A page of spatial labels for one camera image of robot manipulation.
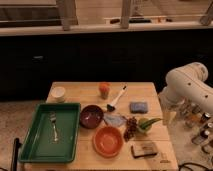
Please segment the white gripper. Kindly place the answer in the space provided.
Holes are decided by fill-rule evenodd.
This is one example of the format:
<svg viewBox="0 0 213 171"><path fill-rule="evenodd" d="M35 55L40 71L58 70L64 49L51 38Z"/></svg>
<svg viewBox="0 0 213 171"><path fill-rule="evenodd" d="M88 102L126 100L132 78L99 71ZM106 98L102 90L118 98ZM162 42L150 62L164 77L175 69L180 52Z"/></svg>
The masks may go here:
<svg viewBox="0 0 213 171"><path fill-rule="evenodd" d="M167 108L164 104L161 105L162 113L163 113L163 124L168 126L171 121L174 119L176 112Z"/></svg>

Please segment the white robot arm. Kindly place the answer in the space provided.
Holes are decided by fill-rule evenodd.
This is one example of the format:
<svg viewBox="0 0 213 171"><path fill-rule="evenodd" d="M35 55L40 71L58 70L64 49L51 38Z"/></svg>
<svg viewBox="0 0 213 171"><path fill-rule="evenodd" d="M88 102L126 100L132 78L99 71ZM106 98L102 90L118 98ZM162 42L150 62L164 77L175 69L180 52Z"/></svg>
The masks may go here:
<svg viewBox="0 0 213 171"><path fill-rule="evenodd" d="M205 84L207 78L208 69L200 62L174 68L166 74L166 86L158 94L164 125L169 123L170 112L186 100L213 114L213 88Z"/></svg>

